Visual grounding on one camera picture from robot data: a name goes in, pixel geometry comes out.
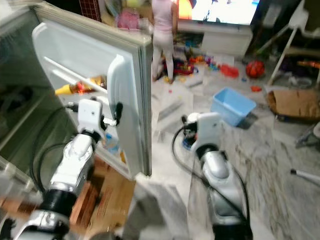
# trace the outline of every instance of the television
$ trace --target television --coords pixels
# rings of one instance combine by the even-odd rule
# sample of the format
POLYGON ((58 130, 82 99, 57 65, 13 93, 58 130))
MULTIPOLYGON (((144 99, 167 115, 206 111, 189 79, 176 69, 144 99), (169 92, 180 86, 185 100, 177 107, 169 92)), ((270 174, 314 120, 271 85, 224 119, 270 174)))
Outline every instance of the television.
POLYGON ((178 0, 179 19, 250 25, 260 0, 178 0))

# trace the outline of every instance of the blue plastic basket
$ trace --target blue plastic basket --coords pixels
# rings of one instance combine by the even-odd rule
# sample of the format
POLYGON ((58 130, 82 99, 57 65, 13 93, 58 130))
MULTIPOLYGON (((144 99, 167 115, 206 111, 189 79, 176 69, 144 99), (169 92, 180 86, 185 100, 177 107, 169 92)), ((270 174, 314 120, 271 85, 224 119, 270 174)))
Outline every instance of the blue plastic basket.
POLYGON ((217 112, 232 126, 237 126, 257 104, 232 88, 226 87, 213 96, 211 112, 217 112))

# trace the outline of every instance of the pink shirt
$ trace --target pink shirt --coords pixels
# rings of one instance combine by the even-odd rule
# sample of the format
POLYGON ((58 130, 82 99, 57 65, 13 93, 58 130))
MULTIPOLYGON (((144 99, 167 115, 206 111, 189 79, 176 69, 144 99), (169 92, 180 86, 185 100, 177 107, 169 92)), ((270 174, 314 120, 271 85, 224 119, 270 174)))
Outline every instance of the pink shirt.
POLYGON ((162 32, 172 32, 172 0, 152 0, 154 29, 162 32))

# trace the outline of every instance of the white pants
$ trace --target white pants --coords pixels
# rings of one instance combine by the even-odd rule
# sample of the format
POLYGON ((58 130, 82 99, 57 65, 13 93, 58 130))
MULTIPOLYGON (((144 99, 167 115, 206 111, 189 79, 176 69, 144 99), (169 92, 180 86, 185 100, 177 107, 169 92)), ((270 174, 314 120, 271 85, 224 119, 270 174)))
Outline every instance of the white pants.
POLYGON ((174 77, 174 37, 171 32, 154 30, 153 32, 153 62, 152 76, 157 77, 158 66, 161 60, 161 53, 165 56, 166 68, 169 79, 174 77))

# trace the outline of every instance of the white refrigerator door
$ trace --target white refrigerator door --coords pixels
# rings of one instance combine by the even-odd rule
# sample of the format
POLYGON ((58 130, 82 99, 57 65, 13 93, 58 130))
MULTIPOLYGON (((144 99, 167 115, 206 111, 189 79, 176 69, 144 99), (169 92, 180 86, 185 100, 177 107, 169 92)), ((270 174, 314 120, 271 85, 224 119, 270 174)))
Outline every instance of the white refrigerator door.
MULTIPOLYGON (((40 24, 32 39, 37 58, 54 89, 79 81, 95 92, 60 95, 63 105, 97 97, 103 114, 112 118, 117 103, 123 104, 120 123, 108 127, 118 140, 112 151, 103 144, 98 156, 128 179, 151 174, 151 38, 129 33, 45 2, 35 7, 40 24), (107 89, 89 81, 105 76, 107 89)), ((70 114, 77 125, 77 116, 70 114)))

